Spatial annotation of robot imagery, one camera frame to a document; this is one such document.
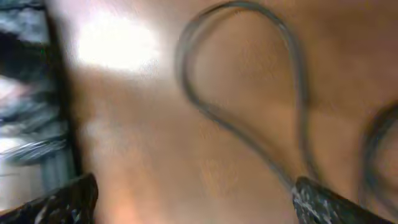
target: bright spot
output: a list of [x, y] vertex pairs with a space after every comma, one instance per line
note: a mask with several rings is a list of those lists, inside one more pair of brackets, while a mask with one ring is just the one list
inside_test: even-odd
[[81, 63], [135, 71], [156, 60], [158, 44], [148, 27], [125, 17], [100, 14], [84, 23], [78, 35]]

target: cord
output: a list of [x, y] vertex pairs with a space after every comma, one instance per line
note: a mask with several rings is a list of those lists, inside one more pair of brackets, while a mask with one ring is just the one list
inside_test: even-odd
[[[313, 158], [310, 141], [308, 140], [308, 84], [307, 71], [305, 69], [302, 51], [293, 33], [291, 33], [284, 22], [269, 9], [254, 2], [231, 1], [211, 6], [189, 22], [180, 36], [176, 54], [176, 71], [184, 94], [186, 95], [188, 101], [195, 105], [196, 108], [208, 119], [216, 122], [221, 127], [233, 133], [242, 142], [246, 143], [249, 148], [253, 150], [268, 165], [268, 167], [279, 178], [285, 188], [288, 191], [292, 190], [294, 187], [294, 181], [291, 176], [286, 173], [283, 167], [273, 161], [270, 155], [268, 155], [263, 147], [254, 140], [254, 138], [242, 131], [237, 125], [230, 123], [227, 119], [224, 119], [220, 115], [221, 110], [219, 108], [202, 100], [196, 93], [195, 88], [190, 80], [189, 56], [194, 48], [195, 43], [193, 38], [195, 34], [200, 26], [203, 25], [203, 23], [206, 22], [210, 16], [216, 14], [222, 9], [231, 7], [239, 7], [262, 14], [263, 16], [267, 17], [274, 25], [276, 25], [282, 34], [282, 37], [287, 45], [293, 67], [295, 103], [298, 117], [297, 132], [300, 150], [310, 177], [325, 185], [321, 175], [318, 173], [318, 166]], [[363, 189], [361, 189], [359, 193], [360, 202], [365, 205], [364, 194], [370, 190], [396, 218], [398, 218], [398, 209], [396, 205], [394, 205], [394, 203], [385, 197], [380, 191], [381, 178], [376, 175], [374, 161], [376, 158], [376, 151], [379, 148], [381, 140], [386, 135], [389, 128], [395, 123], [397, 118], [398, 106], [395, 106], [388, 110], [388, 112], [380, 115], [376, 119], [371, 131], [366, 135], [364, 146]]]

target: black cable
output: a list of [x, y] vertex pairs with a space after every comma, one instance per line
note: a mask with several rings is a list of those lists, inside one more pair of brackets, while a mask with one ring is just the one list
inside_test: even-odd
[[[179, 43], [177, 45], [177, 55], [176, 55], [176, 70], [178, 79], [182, 84], [182, 88], [189, 102], [194, 104], [198, 110], [204, 114], [208, 119], [218, 123], [218, 125], [227, 129], [233, 133], [237, 138], [245, 142], [250, 149], [252, 149], [257, 155], [259, 155], [262, 160], [269, 166], [269, 168], [278, 176], [279, 180], [284, 184], [287, 190], [292, 190], [294, 182], [290, 175], [288, 175], [280, 164], [276, 163], [271, 159], [271, 157], [266, 153], [260, 144], [258, 144], [250, 135], [246, 134], [237, 125], [230, 123], [227, 119], [220, 116], [220, 109], [214, 105], [207, 103], [202, 100], [197, 93], [195, 88], [190, 81], [189, 63], [190, 63], [190, 53], [193, 51], [194, 42], [193, 38], [197, 33], [201, 25], [203, 25], [206, 20], [216, 14], [222, 9], [238, 7], [247, 9], [250, 11], [259, 12], [263, 16], [266, 16], [275, 24], [282, 37], [284, 38], [290, 59], [293, 67], [294, 81], [295, 81], [295, 91], [296, 91], [296, 107], [297, 107], [297, 131], [298, 131], [298, 141], [301, 153], [307, 165], [310, 177], [323, 182], [320, 174], [318, 173], [318, 168], [316, 162], [312, 155], [312, 150], [310, 147], [310, 142], [308, 140], [308, 86], [307, 86], [307, 71], [305, 69], [305, 63], [303, 61], [303, 53], [299, 48], [298, 42], [287, 28], [284, 22], [279, 19], [273, 12], [269, 9], [263, 7], [262, 5], [254, 2], [247, 1], [231, 1], [223, 4], [212, 6], [198, 16], [193, 18], [187, 26], [184, 28], [182, 35], [180, 36]], [[374, 126], [373, 130], [367, 136], [365, 141], [365, 152], [364, 152], [364, 177], [363, 185], [364, 189], [361, 191], [360, 198], [363, 198], [362, 192], [366, 190], [371, 190], [379, 199], [379, 201], [392, 213], [394, 216], [398, 217], [397, 207], [386, 197], [380, 193], [379, 177], [375, 174], [375, 168], [373, 164], [373, 158], [375, 157], [378, 145], [387, 133], [388, 129], [392, 126], [395, 120], [398, 118], [398, 108], [395, 107], [392, 112], [390, 111], [389, 116], [386, 119], [380, 119]]]

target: brown wooden surface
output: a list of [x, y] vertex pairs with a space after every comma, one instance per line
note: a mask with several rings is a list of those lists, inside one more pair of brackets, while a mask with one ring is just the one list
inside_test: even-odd
[[[98, 223], [296, 222], [290, 194], [275, 175], [189, 105], [177, 84], [178, 36], [217, 1], [55, 2], [75, 84], [84, 167], [99, 184]], [[330, 188], [356, 201], [364, 129], [380, 107], [398, 99], [398, 2], [261, 3], [302, 42], [315, 156]], [[103, 14], [145, 23], [157, 37], [157, 57], [119, 71], [82, 62], [79, 33], [95, 30], [88, 24]], [[269, 21], [244, 11], [222, 20], [202, 42], [195, 73], [203, 97], [256, 128], [293, 177], [306, 174], [295, 138], [289, 58]], [[376, 203], [372, 211], [391, 218]]]

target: robotic claw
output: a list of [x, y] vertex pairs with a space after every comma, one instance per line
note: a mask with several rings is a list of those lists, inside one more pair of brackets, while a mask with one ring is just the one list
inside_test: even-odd
[[[300, 224], [392, 223], [306, 177], [298, 179], [292, 193]], [[89, 174], [0, 216], [0, 223], [93, 223], [97, 198], [97, 184], [94, 176]]]

